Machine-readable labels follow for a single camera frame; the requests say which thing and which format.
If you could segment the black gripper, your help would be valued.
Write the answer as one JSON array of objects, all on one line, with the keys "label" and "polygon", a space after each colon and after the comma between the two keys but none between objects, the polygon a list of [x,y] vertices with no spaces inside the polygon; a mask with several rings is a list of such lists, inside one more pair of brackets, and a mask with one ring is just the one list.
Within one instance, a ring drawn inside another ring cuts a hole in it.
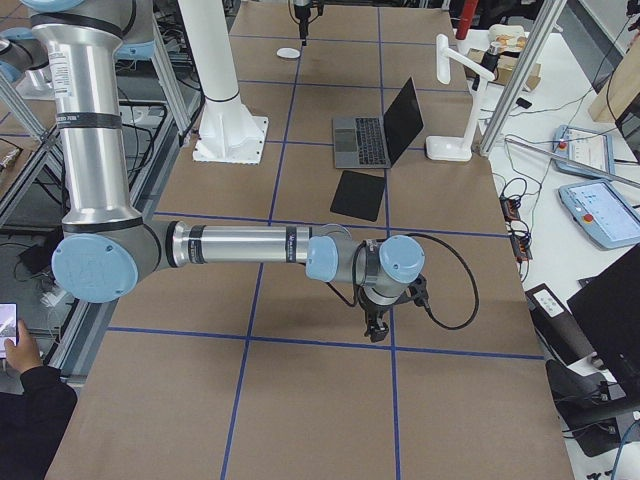
[{"label": "black gripper", "polygon": [[395,305],[413,302],[418,307],[428,305],[427,280],[417,277],[397,298],[385,297],[371,287],[357,287],[357,302],[364,311],[365,336],[386,336],[390,329],[384,315]]},{"label": "black gripper", "polygon": [[311,0],[293,1],[294,18],[297,21],[300,35],[308,34],[308,27],[311,17],[311,5]]}]

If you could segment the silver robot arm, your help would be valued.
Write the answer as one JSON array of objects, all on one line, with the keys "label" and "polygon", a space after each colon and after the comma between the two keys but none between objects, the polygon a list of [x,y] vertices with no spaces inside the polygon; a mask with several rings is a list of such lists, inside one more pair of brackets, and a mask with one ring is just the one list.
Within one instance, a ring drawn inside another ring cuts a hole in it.
[{"label": "silver robot arm", "polygon": [[155,218],[156,199],[135,205],[125,158],[118,51],[157,27],[149,1],[31,1],[31,29],[48,52],[70,207],[51,267],[88,303],[109,303],[154,272],[217,262],[299,264],[327,285],[352,286],[367,337],[388,334],[394,306],[428,307],[425,254],[415,235],[355,241],[339,225],[207,226]]}]

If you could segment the person black sleeve forearm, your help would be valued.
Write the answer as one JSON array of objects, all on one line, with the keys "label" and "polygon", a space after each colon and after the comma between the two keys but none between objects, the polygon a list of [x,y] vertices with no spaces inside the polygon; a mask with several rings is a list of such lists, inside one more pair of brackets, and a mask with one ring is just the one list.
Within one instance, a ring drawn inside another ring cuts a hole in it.
[{"label": "person black sleeve forearm", "polygon": [[77,404],[60,371],[38,366],[20,375],[23,392],[1,394],[1,477],[43,479]]}]

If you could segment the person hand holding phone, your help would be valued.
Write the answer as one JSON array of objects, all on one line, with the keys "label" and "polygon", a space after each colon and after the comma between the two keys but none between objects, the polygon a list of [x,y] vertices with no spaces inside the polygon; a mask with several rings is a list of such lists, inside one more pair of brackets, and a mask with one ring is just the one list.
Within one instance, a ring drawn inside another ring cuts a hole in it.
[{"label": "person hand holding phone", "polygon": [[23,374],[43,365],[36,340],[29,333],[22,319],[17,321],[17,343],[11,338],[4,340],[6,359],[9,365]]}]

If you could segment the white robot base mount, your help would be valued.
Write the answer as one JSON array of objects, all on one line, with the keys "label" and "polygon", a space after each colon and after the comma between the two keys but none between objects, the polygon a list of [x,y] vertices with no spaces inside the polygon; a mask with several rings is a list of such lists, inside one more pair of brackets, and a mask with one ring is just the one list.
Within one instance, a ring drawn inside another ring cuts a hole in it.
[{"label": "white robot base mount", "polygon": [[179,8],[205,97],[193,159],[259,164],[269,120],[242,102],[222,3],[183,0]]}]

